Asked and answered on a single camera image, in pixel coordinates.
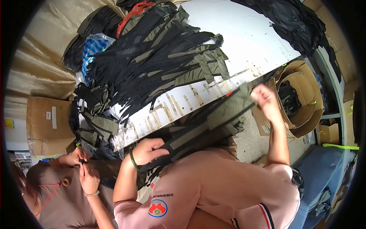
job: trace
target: green jade bangle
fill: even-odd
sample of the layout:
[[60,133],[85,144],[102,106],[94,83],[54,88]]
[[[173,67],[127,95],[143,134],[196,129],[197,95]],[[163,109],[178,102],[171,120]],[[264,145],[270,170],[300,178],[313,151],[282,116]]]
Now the green jade bangle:
[[134,156],[132,155],[132,147],[130,147],[130,158],[131,158],[132,164],[134,165],[135,169],[139,170],[140,166],[136,164]]

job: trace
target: pink shirt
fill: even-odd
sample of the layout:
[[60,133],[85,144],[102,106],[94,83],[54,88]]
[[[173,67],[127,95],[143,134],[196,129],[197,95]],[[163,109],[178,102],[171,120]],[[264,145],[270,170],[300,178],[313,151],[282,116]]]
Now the pink shirt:
[[171,164],[149,199],[118,202],[119,228],[186,228],[200,208],[237,228],[288,228],[300,205],[289,166],[238,162],[218,148]]

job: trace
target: woman's hair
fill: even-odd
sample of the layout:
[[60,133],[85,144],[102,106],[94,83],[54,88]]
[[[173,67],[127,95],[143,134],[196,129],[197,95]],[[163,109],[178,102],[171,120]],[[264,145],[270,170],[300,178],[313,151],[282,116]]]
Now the woman's hair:
[[19,167],[17,167],[13,162],[11,162],[10,164],[13,177],[15,179],[16,184],[19,187],[20,192],[35,197],[36,192],[34,188],[31,186],[31,184],[28,182],[23,171]]

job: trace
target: gold satin fabric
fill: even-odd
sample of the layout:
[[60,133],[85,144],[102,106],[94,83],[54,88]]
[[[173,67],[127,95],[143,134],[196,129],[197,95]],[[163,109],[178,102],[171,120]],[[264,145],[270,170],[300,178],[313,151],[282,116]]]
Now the gold satin fabric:
[[[4,116],[26,119],[27,97],[67,99],[75,89],[75,73],[63,65],[62,56],[83,20],[108,5],[121,17],[127,11],[118,0],[48,0],[26,29],[10,69]],[[188,0],[172,0],[179,4]]]

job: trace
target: hand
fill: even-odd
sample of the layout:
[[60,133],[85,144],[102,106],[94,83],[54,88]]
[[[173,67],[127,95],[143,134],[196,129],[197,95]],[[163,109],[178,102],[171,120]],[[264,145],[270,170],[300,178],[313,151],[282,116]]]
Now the hand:
[[88,164],[80,162],[79,171],[80,183],[85,194],[94,194],[98,190],[100,176],[96,169],[91,168]]
[[256,86],[251,98],[258,103],[258,108],[272,123],[283,122],[276,94],[263,84]]
[[83,159],[84,161],[88,161],[90,158],[90,154],[88,154],[82,147],[78,146],[71,153],[71,160],[75,163],[79,163],[79,159]]
[[137,165],[146,165],[155,158],[169,154],[167,149],[159,149],[164,145],[161,138],[145,138],[132,151]]

